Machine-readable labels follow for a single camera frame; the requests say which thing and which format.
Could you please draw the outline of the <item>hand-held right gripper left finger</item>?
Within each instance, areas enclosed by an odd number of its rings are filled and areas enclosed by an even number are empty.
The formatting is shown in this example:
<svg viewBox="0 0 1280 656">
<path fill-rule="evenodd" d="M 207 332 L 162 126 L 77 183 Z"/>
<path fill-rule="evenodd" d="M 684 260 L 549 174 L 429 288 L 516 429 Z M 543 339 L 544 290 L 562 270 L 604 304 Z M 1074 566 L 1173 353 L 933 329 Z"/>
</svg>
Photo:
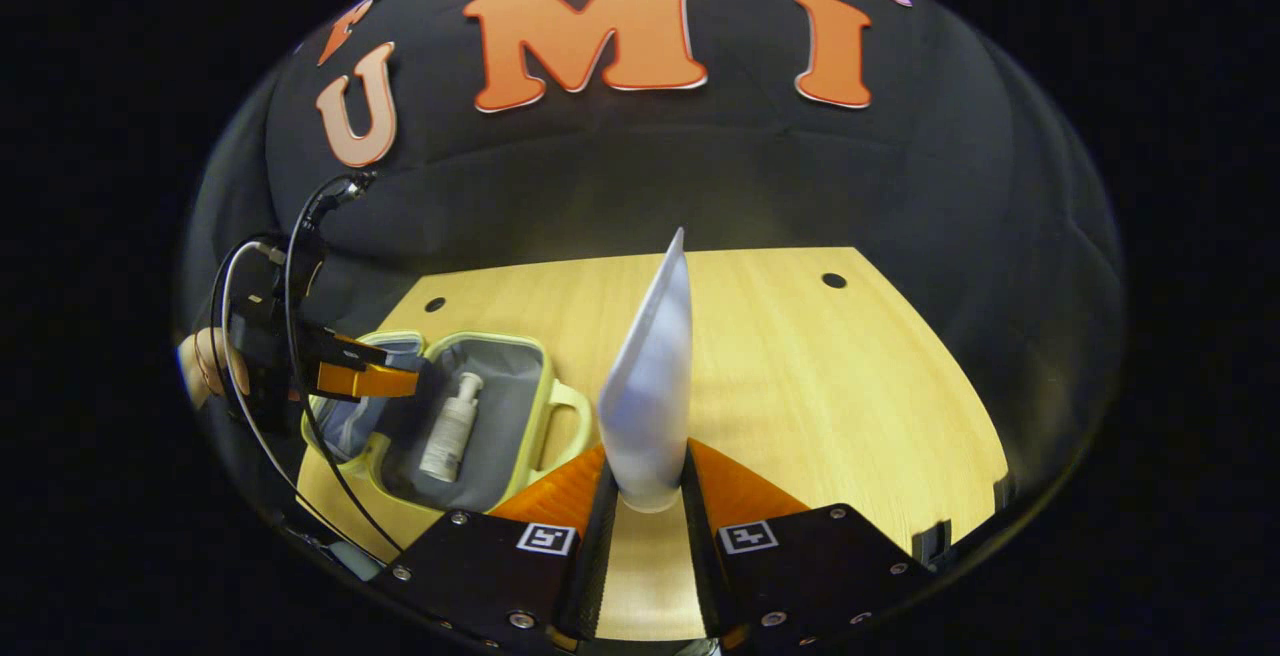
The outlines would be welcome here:
<svg viewBox="0 0 1280 656">
<path fill-rule="evenodd" d="M 448 511 L 375 591 L 479 653 L 577 653 L 596 637 L 617 496 L 590 448 L 492 512 Z"/>
</svg>

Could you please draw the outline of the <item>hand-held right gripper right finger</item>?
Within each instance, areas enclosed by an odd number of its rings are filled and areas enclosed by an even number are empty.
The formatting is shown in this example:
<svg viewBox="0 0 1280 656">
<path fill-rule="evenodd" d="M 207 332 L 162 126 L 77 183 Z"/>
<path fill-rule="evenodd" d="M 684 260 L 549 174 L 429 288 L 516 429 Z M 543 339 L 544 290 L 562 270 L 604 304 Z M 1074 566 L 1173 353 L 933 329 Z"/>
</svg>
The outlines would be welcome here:
<svg viewBox="0 0 1280 656">
<path fill-rule="evenodd" d="M 681 488 L 701 620 L 724 653 L 832 651 L 936 586 L 852 506 L 808 506 L 698 439 Z"/>
</svg>

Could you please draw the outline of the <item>white pump bottle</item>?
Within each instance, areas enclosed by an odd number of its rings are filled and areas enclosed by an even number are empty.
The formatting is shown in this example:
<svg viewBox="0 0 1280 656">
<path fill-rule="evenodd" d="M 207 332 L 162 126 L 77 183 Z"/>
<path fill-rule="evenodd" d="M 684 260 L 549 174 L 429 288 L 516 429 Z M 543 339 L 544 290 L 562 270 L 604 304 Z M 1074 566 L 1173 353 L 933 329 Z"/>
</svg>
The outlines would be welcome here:
<svg viewBox="0 0 1280 656">
<path fill-rule="evenodd" d="M 433 479 L 454 483 L 474 429 L 483 378 L 463 372 L 457 393 L 447 396 L 431 425 L 419 459 L 419 470 Z"/>
</svg>

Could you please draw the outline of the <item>cream yellow small suitcase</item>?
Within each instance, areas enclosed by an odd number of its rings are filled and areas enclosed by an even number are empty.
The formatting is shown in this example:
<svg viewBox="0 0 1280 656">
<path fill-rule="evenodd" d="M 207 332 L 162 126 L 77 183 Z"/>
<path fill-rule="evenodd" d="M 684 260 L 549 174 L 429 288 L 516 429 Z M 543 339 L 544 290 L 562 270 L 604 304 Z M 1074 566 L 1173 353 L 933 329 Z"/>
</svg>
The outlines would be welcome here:
<svg viewBox="0 0 1280 656">
<path fill-rule="evenodd" d="M 383 331 L 364 342 L 387 350 L 389 366 L 417 372 L 417 392 L 358 402 L 316 397 L 302 432 L 310 456 L 335 459 L 344 480 L 338 500 L 361 502 L 384 524 L 428 524 L 456 509 L 489 512 L 543 478 L 547 430 L 558 407 L 571 409 L 577 422 L 557 463 L 576 457 L 591 441 L 590 401 L 557 378 L 549 352 L 534 338 L 461 331 L 428 342 L 413 331 Z M 479 374 L 484 388 L 460 477 L 447 483 L 421 473 L 419 459 L 463 372 Z"/>
</svg>

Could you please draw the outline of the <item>white squeeze tube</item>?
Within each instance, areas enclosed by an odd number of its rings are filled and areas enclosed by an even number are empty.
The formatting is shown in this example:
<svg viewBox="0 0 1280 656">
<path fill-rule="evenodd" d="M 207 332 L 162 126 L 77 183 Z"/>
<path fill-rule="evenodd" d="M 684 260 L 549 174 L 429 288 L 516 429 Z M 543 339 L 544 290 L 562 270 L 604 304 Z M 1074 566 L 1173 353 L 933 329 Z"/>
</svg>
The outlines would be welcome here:
<svg viewBox="0 0 1280 656">
<path fill-rule="evenodd" d="M 598 398 L 605 460 L 637 512 L 675 504 L 687 452 L 692 296 L 684 242 L 678 228 Z"/>
</svg>

